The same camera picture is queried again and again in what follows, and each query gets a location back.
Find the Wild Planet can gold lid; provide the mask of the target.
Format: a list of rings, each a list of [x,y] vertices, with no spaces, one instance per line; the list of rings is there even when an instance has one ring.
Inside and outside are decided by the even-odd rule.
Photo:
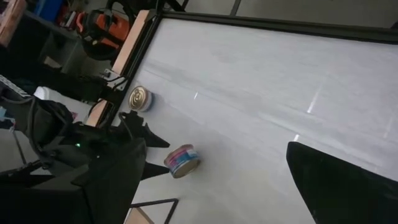
[[[143,86],[135,87],[129,96],[129,107],[133,111],[148,111],[153,102],[153,93]]]
[[[200,158],[193,145],[184,144],[170,152],[164,159],[164,165],[169,169],[172,177],[182,178],[195,170],[200,164]]]

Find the orange black vacuum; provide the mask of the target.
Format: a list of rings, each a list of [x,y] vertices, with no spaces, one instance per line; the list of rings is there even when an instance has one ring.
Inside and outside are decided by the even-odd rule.
[[[94,60],[115,60],[129,29],[129,21],[110,9],[81,12],[76,18],[76,32],[83,49]]]

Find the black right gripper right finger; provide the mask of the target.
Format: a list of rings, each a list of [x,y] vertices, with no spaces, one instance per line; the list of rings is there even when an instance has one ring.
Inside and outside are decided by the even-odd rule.
[[[286,160],[316,224],[398,224],[397,181],[299,142]]]

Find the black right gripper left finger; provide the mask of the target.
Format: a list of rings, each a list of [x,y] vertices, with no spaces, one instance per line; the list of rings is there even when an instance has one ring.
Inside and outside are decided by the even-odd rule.
[[[0,224],[123,224],[146,163],[136,139],[33,187],[0,185]]]

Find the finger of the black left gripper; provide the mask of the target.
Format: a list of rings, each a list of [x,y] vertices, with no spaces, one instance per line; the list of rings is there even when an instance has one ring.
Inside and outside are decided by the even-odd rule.
[[[148,147],[169,147],[170,144],[153,133],[137,113],[129,113],[129,130],[134,137],[144,138]]]
[[[142,173],[142,179],[146,180],[159,175],[168,174],[169,172],[170,170],[167,167],[146,162]]]

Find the wooden table side board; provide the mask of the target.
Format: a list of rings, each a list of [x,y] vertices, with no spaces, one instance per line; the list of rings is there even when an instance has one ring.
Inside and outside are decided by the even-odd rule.
[[[100,128],[114,124],[117,113],[124,106],[124,101],[129,95],[129,88],[139,67],[139,61],[142,59],[140,54],[146,49],[146,35],[156,19],[157,13],[153,9],[139,12],[111,69],[126,78],[125,89],[119,91],[106,86],[98,102],[88,114],[86,125]]]

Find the white bracket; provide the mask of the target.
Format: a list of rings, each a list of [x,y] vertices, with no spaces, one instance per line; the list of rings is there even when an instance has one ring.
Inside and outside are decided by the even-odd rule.
[[[125,89],[127,80],[125,77],[120,76],[120,74],[108,68],[99,74],[100,77],[105,80],[108,87],[119,91],[123,91]]]

